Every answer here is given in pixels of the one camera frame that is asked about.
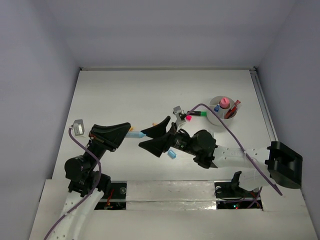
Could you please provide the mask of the blue marker cap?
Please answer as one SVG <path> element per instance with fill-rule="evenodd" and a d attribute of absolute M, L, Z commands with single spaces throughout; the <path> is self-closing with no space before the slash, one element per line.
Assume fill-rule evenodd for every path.
<path fill-rule="evenodd" d="M 175 159 L 177 157 L 177 154 L 172 150 L 169 149 L 167 152 L 167 155 L 171 158 L 171 159 Z"/>

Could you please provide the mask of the blue highlighter marker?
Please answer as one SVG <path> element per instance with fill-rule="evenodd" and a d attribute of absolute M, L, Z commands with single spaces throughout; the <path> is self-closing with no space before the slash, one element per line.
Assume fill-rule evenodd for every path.
<path fill-rule="evenodd" d="M 141 138 L 144 138 L 146 137 L 147 135 L 144 134 L 143 132 L 141 131 L 129 131 L 127 134 L 126 134 L 126 138 L 134 138 L 134 139 L 141 139 Z"/>

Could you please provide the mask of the black pink highlighter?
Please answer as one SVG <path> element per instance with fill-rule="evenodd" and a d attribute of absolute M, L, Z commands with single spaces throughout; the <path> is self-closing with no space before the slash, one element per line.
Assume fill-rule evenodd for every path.
<path fill-rule="evenodd" d="M 185 119 L 186 119 L 187 121 L 191 121 L 192 116 L 191 116 L 191 115 L 187 115 L 187 116 L 185 117 Z"/>

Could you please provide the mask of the black green highlighter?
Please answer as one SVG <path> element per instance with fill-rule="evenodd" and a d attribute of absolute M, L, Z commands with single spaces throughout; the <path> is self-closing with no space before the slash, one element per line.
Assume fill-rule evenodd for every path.
<path fill-rule="evenodd" d="M 206 117 L 207 112 L 206 111 L 192 111 L 190 113 L 191 116 L 198 116 L 198 117 Z"/>

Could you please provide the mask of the blue spray bottle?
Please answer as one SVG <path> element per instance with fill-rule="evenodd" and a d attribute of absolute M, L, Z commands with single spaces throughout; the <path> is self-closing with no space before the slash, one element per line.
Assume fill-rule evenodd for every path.
<path fill-rule="evenodd" d="M 215 111 L 215 112 L 218 112 L 219 110 L 220 110 L 220 105 L 217 104 L 217 105 L 215 106 L 215 108 L 214 108 L 214 111 Z"/>

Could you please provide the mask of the red gel pen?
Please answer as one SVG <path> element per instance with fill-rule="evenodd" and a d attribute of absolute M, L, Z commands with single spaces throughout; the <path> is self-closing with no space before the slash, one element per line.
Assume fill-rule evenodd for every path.
<path fill-rule="evenodd" d="M 231 118 L 231 117 L 236 113 L 236 111 L 237 111 L 237 109 L 238 109 L 238 105 L 240 105 L 240 104 L 241 104 L 241 101 L 239 101 L 239 100 L 237 100 L 237 101 L 234 103 L 234 106 L 233 106 L 233 108 L 231 109 L 228 118 Z"/>

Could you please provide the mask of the dark red refill pen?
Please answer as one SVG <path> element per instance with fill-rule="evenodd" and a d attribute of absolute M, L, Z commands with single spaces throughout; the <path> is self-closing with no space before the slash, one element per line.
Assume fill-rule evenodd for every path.
<path fill-rule="evenodd" d="M 228 112 L 224 115 L 224 119 L 229 119 L 229 115 L 230 115 L 230 112 L 231 112 L 231 109 L 232 108 L 230 108 L 229 110 L 228 110 Z"/>

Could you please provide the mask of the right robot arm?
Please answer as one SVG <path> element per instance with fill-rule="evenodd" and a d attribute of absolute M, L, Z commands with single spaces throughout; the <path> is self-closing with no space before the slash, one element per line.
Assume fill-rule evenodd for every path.
<path fill-rule="evenodd" d="M 204 169 L 237 168 L 230 190 L 235 196 L 270 185 L 276 192 L 279 187 L 301 189 L 303 157 L 280 141 L 270 146 L 244 149 L 216 144 L 216 139 L 205 129 L 190 136 L 167 116 L 161 123 L 142 132 L 149 138 L 139 147 L 156 157 L 171 148 L 193 156 L 193 161 Z"/>

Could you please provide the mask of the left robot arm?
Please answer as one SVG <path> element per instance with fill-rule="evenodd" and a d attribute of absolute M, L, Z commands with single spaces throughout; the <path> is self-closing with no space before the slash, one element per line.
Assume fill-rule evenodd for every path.
<path fill-rule="evenodd" d="M 128 122 L 112 125 L 93 125 L 87 145 L 76 138 L 76 127 L 68 129 L 69 137 L 84 150 L 82 155 L 64 164 L 65 177 L 70 181 L 59 219 L 45 235 L 46 240 L 79 240 L 97 203 L 111 191 L 110 176 L 102 173 L 101 158 L 105 152 L 115 152 L 131 128 Z"/>

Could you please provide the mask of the white round container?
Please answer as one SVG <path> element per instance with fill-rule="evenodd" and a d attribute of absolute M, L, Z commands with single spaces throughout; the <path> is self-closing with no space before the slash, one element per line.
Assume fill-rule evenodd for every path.
<path fill-rule="evenodd" d="M 228 108 L 228 109 L 222 109 L 222 108 L 220 107 L 220 109 L 219 109 L 218 112 L 215 112 L 215 111 L 214 111 L 215 106 L 216 106 L 216 105 L 219 105 L 219 102 L 220 102 L 221 98 L 223 98 L 223 97 L 227 97 L 227 96 L 223 96 L 223 95 L 222 95 L 222 96 L 216 96 L 216 97 L 212 98 L 212 99 L 210 100 L 210 102 L 209 102 L 209 107 L 210 107 L 210 109 L 213 110 L 214 113 L 217 114 L 217 116 L 221 119 L 221 121 L 222 121 L 226 126 L 229 126 L 229 125 L 231 125 L 231 123 L 232 123 L 233 120 L 235 119 L 235 117 L 236 117 L 236 115 L 237 115 L 237 112 L 235 112 L 235 114 L 234 114 L 231 118 L 229 118 L 229 119 L 224 119 L 224 116 L 225 116 L 225 114 L 228 112 L 228 110 L 234 106 L 235 101 L 232 100 L 231 98 L 227 97 L 227 98 L 229 98 L 229 101 L 230 101 L 230 108 Z M 209 120 L 210 123 L 212 123 L 212 124 L 215 125 L 215 126 L 222 126 L 221 121 L 220 121 L 210 110 L 207 110 L 207 119 Z"/>

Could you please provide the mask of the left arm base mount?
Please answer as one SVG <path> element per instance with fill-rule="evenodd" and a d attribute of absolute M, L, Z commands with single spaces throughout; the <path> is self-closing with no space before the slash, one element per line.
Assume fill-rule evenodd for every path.
<path fill-rule="evenodd" d="M 113 181 L 110 191 L 96 204 L 95 210 L 125 210 L 127 207 L 127 182 Z"/>

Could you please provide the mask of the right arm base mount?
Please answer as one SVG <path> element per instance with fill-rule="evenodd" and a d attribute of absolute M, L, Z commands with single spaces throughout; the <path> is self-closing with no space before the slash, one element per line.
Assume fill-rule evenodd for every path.
<path fill-rule="evenodd" d="M 241 171 L 236 172 L 230 181 L 214 183 L 216 208 L 218 210 L 263 209 L 261 200 L 262 188 L 252 191 L 240 187 Z"/>

